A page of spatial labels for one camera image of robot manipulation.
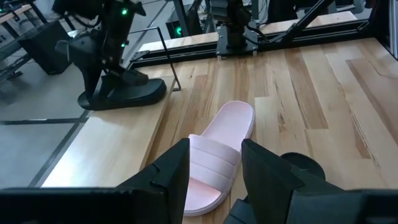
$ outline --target black equipment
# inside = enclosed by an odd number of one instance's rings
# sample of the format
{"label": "black equipment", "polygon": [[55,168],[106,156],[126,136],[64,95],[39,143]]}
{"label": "black equipment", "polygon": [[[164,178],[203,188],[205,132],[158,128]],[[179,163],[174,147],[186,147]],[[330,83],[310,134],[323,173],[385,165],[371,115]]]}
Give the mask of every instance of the black equipment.
{"label": "black equipment", "polygon": [[70,40],[59,21],[48,22],[25,33],[18,43],[49,75],[61,74],[71,64],[67,58],[56,52],[59,40]]}
{"label": "black equipment", "polygon": [[[194,5],[184,5],[185,12],[187,12],[186,18],[189,36],[203,33],[200,26],[198,11],[191,10],[192,6]],[[166,22],[166,27],[171,39],[182,37],[182,30],[176,9],[173,9],[172,14]]]}
{"label": "black equipment", "polygon": [[[390,30],[389,30],[389,1],[373,0],[373,9],[369,19],[328,24],[325,26],[316,26],[306,28],[319,13],[321,13],[331,0],[318,0],[318,2],[307,11],[305,17],[293,24],[287,31],[263,34],[252,21],[246,26],[242,37],[235,35],[242,33],[242,26],[248,20],[248,12],[244,12],[239,0],[212,0],[211,10],[213,17],[222,23],[219,29],[219,38],[217,41],[205,42],[190,46],[173,47],[168,50],[153,50],[144,55],[141,59],[132,61],[130,68],[140,68],[153,65],[162,65],[165,63],[179,63],[190,60],[201,60],[221,56],[234,56],[236,54],[254,54],[270,50],[280,50],[292,47],[304,47],[308,45],[328,44],[332,42],[341,42],[348,40],[357,40],[363,38],[375,37],[390,53]],[[242,21],[237,21],[233,15],[241,15]],[[227,27],[236,26],[231,31],[232,37],[228,35]]]}
{"label": "black equipment", "polygon": [[256,34],[246,28],[249,24],[255,27],[255,23],[251,22],[251,13],[242,0],[213,0],[211,11],[214,19],[222,23],[216,50],[218,56],[256,51]]}
{"label": "black equipment", "polygon": [[242,142],[242,163],[248,197],[224,224],[398,222],[398,190],[345,191],[250,139]]}
{"label": "black equipment", "polygon": [[0,223],[181,224],[189,180],[189,139],[116,188],[5,189]]}
{"label": "black equipment", "polygon": [[[53,10],[71,15],[87,28],[99,29],[80,34],[70,41],[60,41],[56,50],[65,54],[81,70],[85,92],[78,98],[87,110],[110,110],[144,106],[160,101],[166,93],[162,79],[148,79],[137,70],[126,70],[120,64],[125,46],[129,44],[132,20],[135,14],[146,16],[142,3],[130,0],[56,0]],[[86,24],[78,16],[94,19]]]}

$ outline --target green indicator light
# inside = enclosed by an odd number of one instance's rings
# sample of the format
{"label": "green indicator light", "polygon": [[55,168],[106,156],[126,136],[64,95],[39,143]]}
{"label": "green indicator light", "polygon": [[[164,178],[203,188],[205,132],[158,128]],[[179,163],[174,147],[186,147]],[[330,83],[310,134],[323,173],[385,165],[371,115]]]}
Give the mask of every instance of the green indicator light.
{"label": "green indicator light", "polygon": [[178,35],[181,35],[181,27],[177,27],[177,28],[175,29],[175,32],[176,32]]}
{"label": "green indicator light", "polygon": [[122,9],[122,15],[127,15],[127,13],[128,13],[128,10],[126,9],[126,8],[124,8],[124,9]]}

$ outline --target cable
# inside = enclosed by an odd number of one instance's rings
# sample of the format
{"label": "cable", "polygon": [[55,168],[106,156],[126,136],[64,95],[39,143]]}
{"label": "cable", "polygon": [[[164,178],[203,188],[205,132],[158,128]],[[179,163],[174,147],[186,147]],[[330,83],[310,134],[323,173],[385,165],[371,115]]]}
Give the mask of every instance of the cable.
{"label": "cable", "polygon": [[248,30],[254,31],[254,32],[256,32],[257,34],[259,34],[266,42],[269,42],[268,39],[267,39],[267,37],[266,37],[259,29],[250,27],[249,25],[247,25],[246,27],[248,28]]}

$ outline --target wooden plank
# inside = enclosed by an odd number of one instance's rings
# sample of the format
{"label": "wooden plank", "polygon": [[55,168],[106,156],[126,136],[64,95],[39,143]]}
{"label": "wooden plank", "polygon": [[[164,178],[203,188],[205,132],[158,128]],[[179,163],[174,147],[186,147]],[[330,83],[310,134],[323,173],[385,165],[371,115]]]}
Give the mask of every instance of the wooden plank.
{"label": "wooden plank", "polygon": [[344,158],[327,129],[307,130],[313,158],[325,171],[326,180],[343,189],[384,188],[380,173],[370,159]]}
{"label": "wooden plank", "polygon": [[256,142],[273,153],[280,154],[279,111],[275,97],[256,97]]}
{"label": "wooden plank", "polygon": [[[355,21],[357,18],[349,11],[337,12],[333,14],[320,15],[316,17],[307,27],[316,27],[326,24],[335,24],[339,22]],[[283,22],[275,22],[260,26],[261,32],[270,34],[273,32],[282,32],[287,30],[293,23],[298,22],[298,19],[293,19]]]}
{"label": "wooden plank", "polygon": [[356,148],[351,110],[322,48],[316,45],[302,47],[301,51],[331,137],[337,144],[336,150],[344,157],[360,159],[361,155]]}
{"label": "wooden plank", "polygon": [[[338,12],[334,14],[327,14],[318,16],[314,19],[312,23],[308,25],[308,27],[320,26],[320,25],[327,25],[327,24],[334,24],[338,22],[347,22],[356,20],[356,17],[349,11],[346,12]],[[264,34],[270,34],[273,32],[282,32],[287,30],[293,23],[297,22],[298,20],[291,20],[291,21],[283,21],[283,22],[276,22],[273,24],[268,24],[266,26],[261,26],[260,30]],[[177,39],[166,40],[165,44],[167,48],[174,48],[174,47],[183,47],[195,44],[201,44],[205,42],[214,42],[218,40],[218,34],[216,32],[209,33],[209,34],[200,34],[194,35],[190,37],[181,37]],[[163,45],[161,41],[146,43],[142,45],[139,51],[144,50],[162,50]]]}
{"label": "wooden plank", "polygon": [[366,60],[347,61],[348,66],[365,92],[384,125],[398,144],[398,79],[377,73]]}
{"label": "wooden plank", "polygon": [[231,208],[234,205],[236,199],[245,198],[247,195],[248,195],[248,192],[246,190],[246,187],[244,186],[244,181],[243,181],[242,163],[240,163],[238,171],[236,173],[235,182],[232,185],[232,189],[231,189],[231,193],[230,193]]}
{"label": "wooden plank", "polygon": [[[23,5],[22,7],[20,7],[19,9],[15,10],[14,12],[15,12],[15,14],[19,15],[25,11],[28,11],[29,9],[32,9],[32,6],[30,6],[29,4],[26,4],[26,5]],[[8,14],[0,17],[0,24],[2,24],[3,22],[6,22],[12,18],[14,18],[13,13],[8,13]]]}
{"label": "wooden plank", "polygon": [[398,187],[398,145],[388,132],[382,119],[366,97],[345,60],[337,55],[326,56],[344,91],[344,96],[358,124],[359,133],[366,143],[376,167],[388,187]]}
{"label": "wooden plank", "polygon": [[154,105],[95,111],[42,187],[115,187],[139,172],[174,86]]}
{"label": "wooden plank", "polygon": [[279,132],[282,151],[295,151],[310,155],[305,139],[305,123],[295,96],[285,53],[283,50],[267,52],[267,66],[273,74],[275,99],[279,110]]}
{"label": "wooden plank", "polygon": [[219,224],[223,223],[225,217],[229,213],[229,209],[231,208],[231,199],[227,197],[225,201],[217,207],[215,210],[213,210],[210,213],[207,213],[206,215],[203,215],[201,220],[202,224]]}
{"label": "wooden plank", "polygon": [[307,129],[327,129],[328,123],[300,49],[285,50],[294,93]]}
{"label": "wooden plank", "polygon": [[369,38],[357,41],[357,46],[378,74],[398,78],[398,62],[376,39]]}
{"label": "wooden plank", "polygon": [[339,57],[345,60],[364,58],[364,55],[357,43],[357,40],[334,43],[337,49],[337,52],[335,53],[339,53]]}
{"label": "wooden plank", "polygon": [[181,123],[179,120],[181,117],[185,116],[187,111],[187,102],[184,99],[189,94],[189,90],[187,91],[186,89],[182,89],[181,92],[172,94],[170,97],[170,101],[167,103],[159,130],[157,131],[154,144],[150,150],[147,165],[153,163],[166,150],[170,149],[171,146],[181,140],[177,134],[179,131],[178,126]]}

